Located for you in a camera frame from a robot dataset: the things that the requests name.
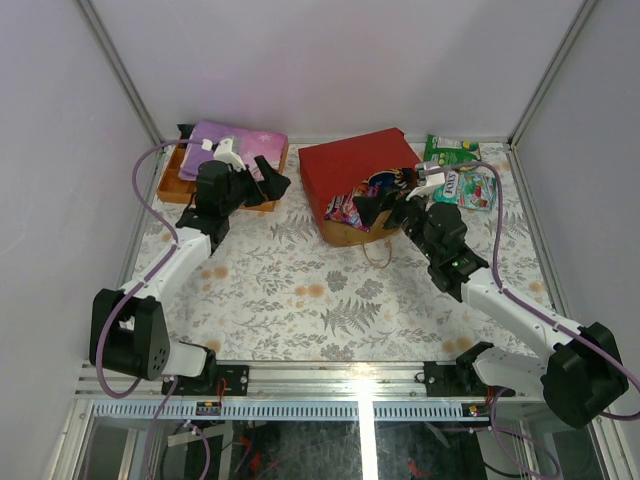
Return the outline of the blue Oreo snack bag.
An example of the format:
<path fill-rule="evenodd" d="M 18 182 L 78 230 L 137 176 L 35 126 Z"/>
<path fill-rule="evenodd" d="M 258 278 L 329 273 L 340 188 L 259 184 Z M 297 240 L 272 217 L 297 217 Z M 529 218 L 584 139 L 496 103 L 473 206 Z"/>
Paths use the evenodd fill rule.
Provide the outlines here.
<path fill-rule="evenodd" d="M 366 184 L 369 187 L 376 187 L 378 193 L 384 189 L 399 191 L 412 177 L 417 177 L 413 168 L 392 168 L 375 173 L 366 181 Z"/>

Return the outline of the pink purple Fox's candy bag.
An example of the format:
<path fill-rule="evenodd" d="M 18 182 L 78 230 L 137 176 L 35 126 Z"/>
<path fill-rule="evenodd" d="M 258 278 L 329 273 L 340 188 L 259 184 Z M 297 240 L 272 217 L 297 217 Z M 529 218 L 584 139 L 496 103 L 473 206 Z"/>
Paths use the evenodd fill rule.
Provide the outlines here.
<path fill-rule="evenodd" d="M 354 203 L 354 198 L 360 196 L 375 197 L 378 192 L 378 186 L 361 183 L 349 192 L 335 196 L 327 205 L 324 219 L 369 232 L 370 228 L 364 225 L 359 210 Z"/>

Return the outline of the red paper bag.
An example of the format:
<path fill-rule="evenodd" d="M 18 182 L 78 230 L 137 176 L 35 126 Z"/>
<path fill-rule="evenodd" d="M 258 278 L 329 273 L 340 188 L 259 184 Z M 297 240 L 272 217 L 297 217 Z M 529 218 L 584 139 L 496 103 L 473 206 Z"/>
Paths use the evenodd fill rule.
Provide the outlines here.
<path fill-rule="evenodd" d="M 398 128 L 304 147 L 298 151 L 301 183 L 321 238 L 332 247 L 362 247 L 398 231 L 386 230 L 387 211 L 365 232 L 334 220 L 325 213 L 334 197 L 348 193 L 362 181 L 393 169 L 411 168 L 419 157 Z"/>

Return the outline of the green candy packet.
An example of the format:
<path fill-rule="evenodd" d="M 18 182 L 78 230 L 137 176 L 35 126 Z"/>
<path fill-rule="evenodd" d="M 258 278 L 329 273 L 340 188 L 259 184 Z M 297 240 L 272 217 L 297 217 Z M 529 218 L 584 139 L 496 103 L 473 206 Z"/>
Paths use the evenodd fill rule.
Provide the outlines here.
<path fill-rule="evenodd" d="M 481 152 L 479 144 L 466 140 L 455 140 L 441 136 L 428 135 L 423 161 L 435 162 L 439 166 L 454 166 L 469 162 L 479 162 Z"/>

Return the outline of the teal Fox's candy bag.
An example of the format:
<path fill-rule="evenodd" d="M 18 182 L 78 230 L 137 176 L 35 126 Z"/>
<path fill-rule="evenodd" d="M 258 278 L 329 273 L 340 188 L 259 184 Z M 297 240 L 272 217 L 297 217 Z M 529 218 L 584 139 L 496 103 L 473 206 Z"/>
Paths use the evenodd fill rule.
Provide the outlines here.
<path fill-rule="evenodd" d="M 433 200 L 468 210 L 491 211 L 496 194 L 497 182 L 494 177 L 450 171 L 445 174 L 445 183 L 434 191 Z"/>

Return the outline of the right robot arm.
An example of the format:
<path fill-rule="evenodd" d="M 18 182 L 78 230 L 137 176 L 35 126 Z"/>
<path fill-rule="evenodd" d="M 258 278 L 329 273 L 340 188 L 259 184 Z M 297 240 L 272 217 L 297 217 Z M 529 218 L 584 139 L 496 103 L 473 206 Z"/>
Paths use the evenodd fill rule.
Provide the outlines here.
<path fill-rule="evenodd" d="M 612 332 L 595 322 L 584 326 L 540 308 L 510 290 L 496 262 L 487 262 L 467 246 L 467 226 L 453 204 L 426 201 L 443 175 L 411 192 L 384 189 L 375 197 L 357 197 L 365 225 L 388 212 L 385 228 L 401 229 L 428 259 L 433 284 L 456 301 L 499 322 L 531 355 L 505 352 L 491 344 L 474 346 L 459 358 L 458 387 L 478 394 L 500 386 L 543 400 L 551 412 L 575 429 L 599 415 L 639 380 L 621 361 Z"/>

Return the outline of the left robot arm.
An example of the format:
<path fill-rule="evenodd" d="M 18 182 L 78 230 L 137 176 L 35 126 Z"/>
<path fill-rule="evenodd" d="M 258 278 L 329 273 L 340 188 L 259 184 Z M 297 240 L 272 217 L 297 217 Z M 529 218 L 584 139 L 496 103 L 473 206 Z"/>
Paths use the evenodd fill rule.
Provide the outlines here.
<path fill-rule="evenodd" d="M 136 380 L 175 377 L 181 388 L 212 392 L 219 381 L 213 350 L 170 338 L 165 308 L 191 274 L 221 245 L 229 218 L 241 207 L 281 199 L 291 181 L 262 156 L 262 178 L 248 168 L 212 160 L 200 165 L 195 190 L 179 220 L 172 243 L 154 265 L 116 290 L 102 289 L 93 301 L 90 362 L 103 379 L 107 370 Z"/>

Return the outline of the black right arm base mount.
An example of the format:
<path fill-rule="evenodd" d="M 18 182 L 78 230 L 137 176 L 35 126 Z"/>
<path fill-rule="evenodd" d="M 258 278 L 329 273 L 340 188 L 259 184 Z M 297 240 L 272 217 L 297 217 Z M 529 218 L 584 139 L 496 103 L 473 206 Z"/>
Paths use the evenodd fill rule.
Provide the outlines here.
<path fill-rule="evenodd" d="M 504 386 L 480 376 L 473 362 L 460 356 L 453 361 L 425 361 L 413 377 L 429 397 L 492 398 Z"/>

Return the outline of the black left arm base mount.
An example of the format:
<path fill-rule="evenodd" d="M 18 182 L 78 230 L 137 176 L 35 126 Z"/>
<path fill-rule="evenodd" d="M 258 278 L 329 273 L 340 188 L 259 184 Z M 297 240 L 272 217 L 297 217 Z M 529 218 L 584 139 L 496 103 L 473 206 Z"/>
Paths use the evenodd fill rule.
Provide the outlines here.
<path fill-rule="evenodd" d="M 244 397 L 248 393 L 250 367 L 231 364 L 208 368 L 198 377 L 178 377 L 174 395 Z"/>

